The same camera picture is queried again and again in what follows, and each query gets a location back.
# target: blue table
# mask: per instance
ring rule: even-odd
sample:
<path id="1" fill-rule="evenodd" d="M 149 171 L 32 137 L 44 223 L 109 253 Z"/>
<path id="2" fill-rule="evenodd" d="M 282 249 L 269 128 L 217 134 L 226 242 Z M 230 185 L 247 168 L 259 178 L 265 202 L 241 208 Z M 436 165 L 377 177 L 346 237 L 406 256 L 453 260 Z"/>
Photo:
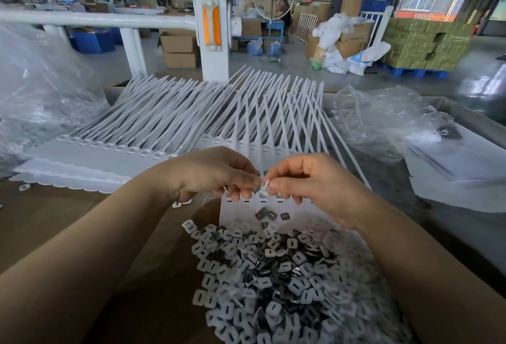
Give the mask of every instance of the blue table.
<path id="1" fill-rule="evenodd" d="M 265 19 L 265 18 L 262 18 L 262 19 L 243 19 L 243 21 L 246 21 L 246 20 L 259 20 L 262 23 L 265 23 L 267 25 L 267 29 L 269 29 L 269 19 Z M 279 36 L 273 36 L 271 34 L 271 40 L 277 40 L 282 45 L 283 44 L 284 21 L 282 21 L 281 19 L 273 20 L 272 24 L 271 24 L 271 30 L 279 30 L 280 31 Z M 257 40 L 258 38 L 262 38 L 262 41 L 263 40 L 268 40 L 269 39 L 269 35 L 262 35 L 262 36 L 234 36 L 234 39 L 238 39 L 238 40 Z"/>

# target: concrete floor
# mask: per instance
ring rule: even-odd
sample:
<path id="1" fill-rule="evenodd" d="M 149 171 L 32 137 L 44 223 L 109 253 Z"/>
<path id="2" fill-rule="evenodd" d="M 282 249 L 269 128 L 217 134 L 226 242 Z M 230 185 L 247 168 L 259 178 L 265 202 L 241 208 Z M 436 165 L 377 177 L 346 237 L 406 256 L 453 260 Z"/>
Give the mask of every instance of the concrete floor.
<path id="1" fill-rule="evenodd" d="M 166 70 L 161 48 L 156 48 L 157 33 L 143 39 L 143 49 L 149 73 Z M 230 60 L 231 72 L 248 65 L 255 69 L 275 73 L 291 74 L 323 81 L 326 89 L 354 88 L 368 91 L 404 85 L 421 95 L 445 96 L 472 110 L 506 124 L 506 64 L 496 60 L 506 52 L 506 38 L 477 36 L 471 44 L 469 53 L 461 60 L 448 79 L 424 77 L 394 78 L 389 72 L 373 67 L 369 74 L 357 76 L 351 73 L 338 75 L 326 70 L 313 71 L 304 56 L 306 44 L 290 35 L 290 43 L 284 43 L 281 63 L 262 63 L 246 53 L 242 47 L 233 53 Z M 107 85 L 115 85 L 130 79 L 130 69 L 123 46 L 117 46 L 113 53 L 86 56 L 103 76 Z"/>

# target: fan stand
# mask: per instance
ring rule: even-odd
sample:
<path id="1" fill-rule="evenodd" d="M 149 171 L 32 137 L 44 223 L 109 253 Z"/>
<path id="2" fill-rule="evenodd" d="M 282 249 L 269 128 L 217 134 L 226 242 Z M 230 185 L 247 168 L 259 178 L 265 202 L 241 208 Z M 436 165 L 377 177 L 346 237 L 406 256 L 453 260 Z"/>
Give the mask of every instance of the fan stand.
<path id="1" fill-rule="evenodd" d="M 269 18 L 269 37 L 267 40 L 267 55 L 263 55 L 258 59 L 265 63 L 281 62 L 279 58 L 271 58 L 271 28 L 272 28 L 272 9 L 274 7 L 274 0 L 271 0 L 271 17 Z"/>

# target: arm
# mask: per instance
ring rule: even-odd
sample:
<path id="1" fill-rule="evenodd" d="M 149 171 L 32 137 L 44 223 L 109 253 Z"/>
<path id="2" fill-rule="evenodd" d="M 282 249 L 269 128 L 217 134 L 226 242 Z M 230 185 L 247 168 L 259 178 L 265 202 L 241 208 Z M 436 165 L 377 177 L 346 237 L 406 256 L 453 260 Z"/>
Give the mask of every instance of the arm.
<path id="1" fill-rule="evenodd" d="M 81 342 L 174 201 L 224 185 L 234 200 L 250 198 L 259 184 L 225 147 L 145 171 L 0 276 L 0 342 Z"/>
<path id="2" fill-rule="evenodd" d="M 506 337 L 506 301 L 419 225 L 324 154 L 296 155 L 265 176 L 269 192 L 311 199 L 356 229 L 421 341 L 492 344 Z"/>

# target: orange strip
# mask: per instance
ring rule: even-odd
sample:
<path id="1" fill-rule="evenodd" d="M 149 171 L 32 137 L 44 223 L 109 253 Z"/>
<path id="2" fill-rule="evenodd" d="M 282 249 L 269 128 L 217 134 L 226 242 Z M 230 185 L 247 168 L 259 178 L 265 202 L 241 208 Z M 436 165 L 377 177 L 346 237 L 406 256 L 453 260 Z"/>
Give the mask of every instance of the orange strip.
<path id="1" fill-rule="evenodd" d="M 220 12 L 218 10 L 218 7 L 215 7 L 212 10 L 212 27 L 215 33 L 215 43 L 219 46 L 221 46 L 221 39 L 220 39 Z"/>
<path id="2" fill-rule="evenodd" d="M 204 37 L 206 38 L 206 45 L 209 44 L 209 28 L 207 25 L 207 11 L 206 7 L 202 5 L 202 16 L 204 20 Z"/>

